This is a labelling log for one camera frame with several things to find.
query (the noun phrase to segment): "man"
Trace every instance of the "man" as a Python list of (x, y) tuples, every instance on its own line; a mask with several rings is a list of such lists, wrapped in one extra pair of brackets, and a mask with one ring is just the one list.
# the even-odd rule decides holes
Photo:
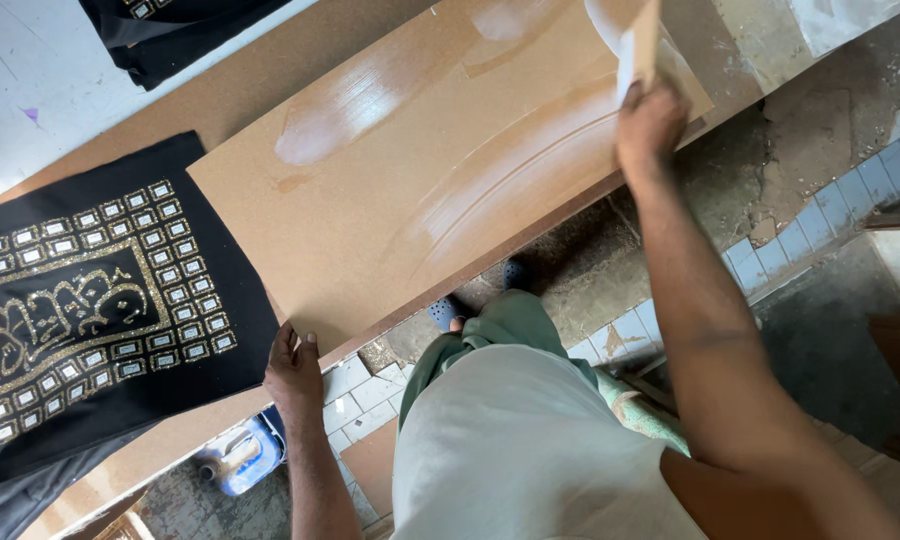
[[(539, 300), (514, 289), (453, 320), (414, 370), (394, 539), (900, 538), (773, 378), (743, 295), (679, 194), (668, 162), (688, 110), (667, 82), (636, 82), (616, 151), (693, 458), (622, 427)], [(323, 430), (316, 336), (297, 341), (287, 322), (264, 382), (287, 428), (293, 537), (360, 538)]]

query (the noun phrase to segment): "broken tile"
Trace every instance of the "broken tile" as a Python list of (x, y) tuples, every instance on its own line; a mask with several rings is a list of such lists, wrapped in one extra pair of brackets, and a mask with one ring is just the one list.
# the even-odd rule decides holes
[(590, 334), (590, 343), (600, 356), (600, 363), (605, 363), (626, 354), (624, 342), (620, 339), (613, 325), (606, 325)]
[(336, 460), (336, 465), (339, 466), (339, 473), (343, 475), (343, 483), (345, 485), (350, 485), (356, 482), (356, 479), (353, 478), (352, 474), (350, 474), (350, 470), (346, 468), (346, 463), (343, 463), (342, 459)]
[(803, 227), (800, 227), (799, 222), (795, 219), (790, 222), (790, 225), (780, 231), (777, 239), (780, 240), (780, 247), (787, 254), (787, 259), (790, 263), (796, 264), (797, 261), (813, 252), (810, 242), (807, 241), (806, 236), (803, 234)]
[(843, 200), (850, 207), (850, 214), (854, 221), (859, 221), (873, 211), (873, 201), (870, 200), (869, 194), (866, 192), (864, 179), (860, 176), (860, 171), (853, 169), (844, 174), (836, 181), (840, 193), (843, 194)]
[(643, 323), (643, 328), (647, 329), (649, 339), (663, 344), (663, 337), (660, 336), (660, 325), (656, 323), (656, 304), (653, 303), (653, 299), (644, 300), (643, 303), (636, 306), (635, 310), (640, 317), (640, 322)]
[(590, 340), (587, 338), (584, 338), (583, 341), (580, 341), (573, 347), (567, 349), (567, 356), (571, 359), (587, 361), (587, 363), (592, 366), (600, 363), (600, 355), (597, 354), (597, 350), (593, 347), (593, 343), (590, 343)]
[(830, 224), (826, 222), (823, 212), (819, 209), (819, 204), (816, 203), (816, 199), (813, 197), (810, 198), (803, 210), (796, 215), (796, 221), (799, 222), (800, 228), (803, 229), (803, 233), (814, 251), (825, 246), (833, 238)]
[(881, 205), (897, 199), (896, 188), (889, 181), (887, 169), (883, 167), (883, 161), (878, 155), (860, 163), (856, 170), (864, 179), (864, 186), (874, 204)]
[(400, 371), (400, 367), (396, 364), (391, 365), (394, 366), (394, 369), (391, 370), (389, 375), (397, 381), (387, 380), (380, 376), (373, 376), (370, 380), (357, 386), (350, 392), (353, 398), (357, 400), (357, 403), (360, 404), (360, 409), (370, 411), (372, 408), (393, 397), (393, 395), (407, 386), (407, 379)]
[(344, 425), (343, 432), (350, 442), (357, 442), (393, 418), (396, 418), (396, 411), (389, 401), (384, 401), (360, 415), (360, 418)]
[(890, 144), (881, 150), (878, 156), (883, 162), (883, 167), (887, 169), (889, 181), (896, 188), (897, 193), (900, 193), (900, 142), (896, 141)]
[(850, 207), (843, 201), (843, 195), (836, 182), (828, 183), (826, 188), (816, 192), (815, 197), (834, 237), (839, 237), (850, 230), (853, 226), (853, 216), (850, 215)]
[(624, 348), (628, 353), (635, 353), (644, 347), (650, 346), (652, 343), (649, 339), (649, 334), (647, 334), (647, 329), (640, 322), (640, 316), (633, 309), (613, 321), (613, 328), (624, 342)]
[(347, 448), (350, 448), (350, 445), (353, 443), (350, 442), (350, 439), (346, 438), (346, 433), (344, 433), (341, 429), (337, 429), (336, 431), (327, 435), (330, 439), (330, 448), (337, 454), (343, 452)]
[(363, 411), (350, 394), (343, 394), (323, 407), (323, 426), (327, 434), (357, 419)]
[(779, 238), (774, 238), (762, 248), (757, 248), (756, 257), (763, 265), (768, 279), (772, 279), (790, 267), (790, 262), (787, 260), (787, 255), (783, 253), (783, 246), (780, 245)]
[(360, 528), (366, 529), (370, 527), (372, 524), (380, 521), (380, 516), (377, 514), (376, 510), (373, 510), (373, 506), (370, 504), (369, 499), (363, 495), (363, 489), (360, 487), (358, 483), (353, 484), (355, 487), (350, 494), (353, 496), (353, 508), (357, 510), (357, 519), (360, 520)]
[(359, 356), (345, 359), (323, 375), (323, 404), (328, 404), (369, 379), (370, 372), (366, 371)]

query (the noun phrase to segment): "blue tile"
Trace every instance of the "blue tile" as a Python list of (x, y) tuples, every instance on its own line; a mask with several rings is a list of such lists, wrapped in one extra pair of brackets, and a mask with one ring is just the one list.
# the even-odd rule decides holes
[(850, 215), (850, 207), (843, 200), (843, 195), (835, 182), (830, 182), (823, 189), (816, 192), (816, 203), (830, 224), (833, 236), (838, 237), (850, 230), (853, 226), (853, 216)]
[(780, 245), (779, 238), (774, 238), (762, 248), (757, 248), (756, 257), (760, 260), (760, 264), (763, 264), (767, 277), (771, 279), (790, 266), (787, 254), (783, 253), (783, 246)]
[(880, 161), (878, 155), (874, 155), (860, 163), (857, 171), (860, 172), (860, 176), (864, 179), (864, 185), (866, 186), (866, 191), (870, 194), (870, 199), (876, 205), (890, 203), (899, 197), (896, 188), (890, 183), (887, 169), (883, 168), (883, 162)]
[(588, 338), (584, 338), (583, 341), (567, 349), (567, 355), (571, 359), (583, 359), (592, 366), (600, 363), (600, 355), (597, 354), (597, 350), (594, 349), (593, 343), (590, 343)]
[(647, 335), (650, 339), (657, 343), (663, 343), (663, 337), (660, 335), (660, 325), (656, 324), (656, 304), (653, 299), (644, 301), (636, 306), (636, 314), (640, 316), (640, 322), (643, 328), (647, 329)]
[(879, 153), (880, 161), (887, 169), (889, 181), (893, 183), (893, 187), (900, 193), (900, 141), (890, 144)]
[(776, 237), (780, 240), (780, 247), (787, 254), (787, 259), (790, 260), (790, 263), (795, 264), (813, 252), (810, 242), (807, 241), (806, 236), (803, 234), (803, 228), (800, 227), (800, 223), (795, 219)]
[(733, 266), (737, 269), (737, 275), (740, 276), (740, 282), (747, 295), (768, 281), (767, 272), (763, 269), (763, 264), (760, 264), (755, 251), (751, 251), (740, 264), (734, 263)]
[(613, 328), (617, 329), (617, 335), (624, 341), (624, 347), (628, 353), (635, 353), (650, 345), (647, 329), (640, 322), (639, 315), (631, 309), (619, 319), (613, 321)]
[(860, 171), (853, 169), (837, 180), (837, 187), (843, 194), (843, 200), (850, 207), (853, 220), (858, 221), (873, 211), (873, 201), (866, 193), (864, 179), (860, 177)]
[(807, 241), (810, 242), (810, 247), (814, 251), (825, 246), (833, 238), (830, 224), (823, 217), (823, 212), (820, 211), (819, 204), (816, 203), (816, 198), (814, 197), (811, 197), (804, 209), (796, 215), (796, 221), (799, 222), (804, 235), (807, 237)]
[(734, 268), (737, 267), (737, 264), (740, 264), (744, 259), (749, 257), (751, 253), (753, 253), (753, 246), (750, 245), (749, 238), (740, 240), (726, 250), (726, 254), (730, 257), (730, 262), (733, 264)]

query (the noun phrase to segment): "wooden board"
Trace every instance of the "wooden board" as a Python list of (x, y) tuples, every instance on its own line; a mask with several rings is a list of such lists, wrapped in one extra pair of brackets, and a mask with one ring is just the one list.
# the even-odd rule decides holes
[(188, 169), (324, 366), (617, 169), (618, 61), (585, 4), (444, 0)]

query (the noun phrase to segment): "mdf board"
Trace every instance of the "mdf board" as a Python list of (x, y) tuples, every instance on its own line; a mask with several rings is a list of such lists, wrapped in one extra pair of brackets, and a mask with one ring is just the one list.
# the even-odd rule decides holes
[[(330, 365), (600, 196), (618, 168), (603, 38), (640, 6), (444, 0), (188, 170)], [(671, 61), (699, 117), (711, 103)]]

